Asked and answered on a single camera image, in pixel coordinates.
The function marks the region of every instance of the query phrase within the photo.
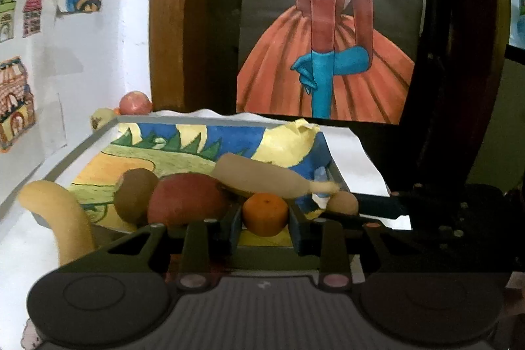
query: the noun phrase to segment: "blue glove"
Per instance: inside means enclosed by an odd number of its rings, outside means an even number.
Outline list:
[[[333,77],[364,72],[368,69],[368,52],[351,47],[325,54],[311,51],[299,57],[292,70],[299,73],[299,82],[312,94],[312,116],[329,119],[332,107]]]

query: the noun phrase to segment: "woman in orange dress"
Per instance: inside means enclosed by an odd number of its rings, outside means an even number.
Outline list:
[[[296,0],[242,66],[237,111],[397,124],[413,68],[374,30],[372,0]]]

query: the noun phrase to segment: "wooden frame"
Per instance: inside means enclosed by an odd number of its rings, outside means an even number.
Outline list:
[[[154,110],[207,105],[207,0],[150,0],[150,76]]]
[[[417,162],[422,181],[461,185],[483,141],[510,34],[510,0],[451,0],[444,82]]]

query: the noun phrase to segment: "red apple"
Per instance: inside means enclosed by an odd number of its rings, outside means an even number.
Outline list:
[[[148,115],[153,105],[146,94],[140,91],[131,91],[120,100],[121,115]]]
[[[228,193],[205,174],[181,173],[164,177],[148,206],[148,223],[182,226],[206,218],[221,219],[229,208]]]

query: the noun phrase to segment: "egg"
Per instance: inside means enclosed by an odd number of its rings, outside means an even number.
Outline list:
[[[350,192],[339,191],[330,198],[326,204],[326,210],[333,213],[357,215],[359,213],[359,202]]]

